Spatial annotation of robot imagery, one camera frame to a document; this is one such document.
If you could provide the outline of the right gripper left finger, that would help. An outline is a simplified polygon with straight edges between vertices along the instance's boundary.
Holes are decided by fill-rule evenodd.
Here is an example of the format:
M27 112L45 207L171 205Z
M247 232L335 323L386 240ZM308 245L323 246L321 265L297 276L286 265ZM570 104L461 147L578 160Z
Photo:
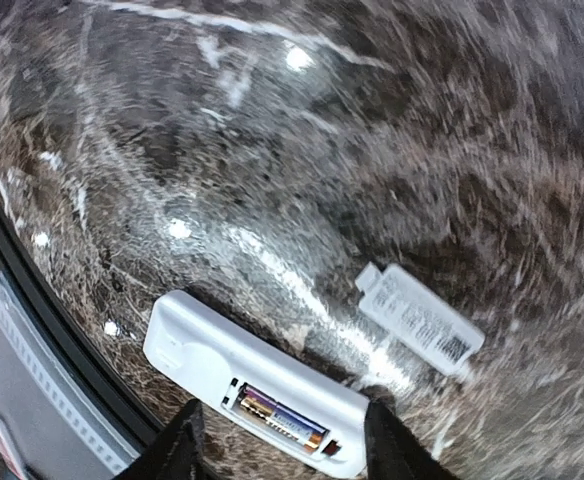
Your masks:
M154 442L126 468L126 480L205 479L202 404L188 401Z

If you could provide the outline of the white remote control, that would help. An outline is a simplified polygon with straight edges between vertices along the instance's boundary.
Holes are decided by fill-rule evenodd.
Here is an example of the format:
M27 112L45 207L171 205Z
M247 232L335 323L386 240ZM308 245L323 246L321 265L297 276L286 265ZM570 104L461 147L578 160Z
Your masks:
M143 346L149 363L182 389L250 434L338 479L366 467L369 401L281 352L183 291L161 296ZM238 404L247 383L328 430L310 453Z

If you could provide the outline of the blue battery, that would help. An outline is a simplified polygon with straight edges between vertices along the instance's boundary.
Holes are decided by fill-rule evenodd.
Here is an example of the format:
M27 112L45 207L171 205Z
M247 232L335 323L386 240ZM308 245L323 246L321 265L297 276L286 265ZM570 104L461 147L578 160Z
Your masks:
M242 397L250 397L251 399L256 400L261 406L267 406L270 410L283 413L288 417L295 419L299 424L303 424L309 429L319 432L321 435L325 435L328 432L323 426L247 383L242 385L241 395Z

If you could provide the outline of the gold battery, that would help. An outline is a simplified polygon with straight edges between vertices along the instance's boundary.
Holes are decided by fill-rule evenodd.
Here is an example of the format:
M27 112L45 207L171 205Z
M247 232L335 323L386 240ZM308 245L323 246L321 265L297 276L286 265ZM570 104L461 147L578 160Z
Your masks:
M312 453L321 445L325 435L321 435L303 424L299 424L295 419L287 415L270 410L267 406L261 406L256 400L250 397L238 397L239 407L259 420L266 426L282 434L288 439L300 444L305 450Z

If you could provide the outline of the white battery cover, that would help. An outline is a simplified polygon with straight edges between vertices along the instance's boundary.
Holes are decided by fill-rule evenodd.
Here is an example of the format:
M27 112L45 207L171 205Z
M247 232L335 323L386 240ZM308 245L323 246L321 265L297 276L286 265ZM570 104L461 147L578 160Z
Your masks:
M355 280L359 309L445 376L462 370L484 333L397 264L369 263Z

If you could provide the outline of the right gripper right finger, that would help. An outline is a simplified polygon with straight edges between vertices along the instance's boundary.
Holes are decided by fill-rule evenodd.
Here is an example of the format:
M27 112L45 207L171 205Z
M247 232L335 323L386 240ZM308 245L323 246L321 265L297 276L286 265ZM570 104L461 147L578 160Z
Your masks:
M369 480L455 480L379 401L368 404L364 435Z

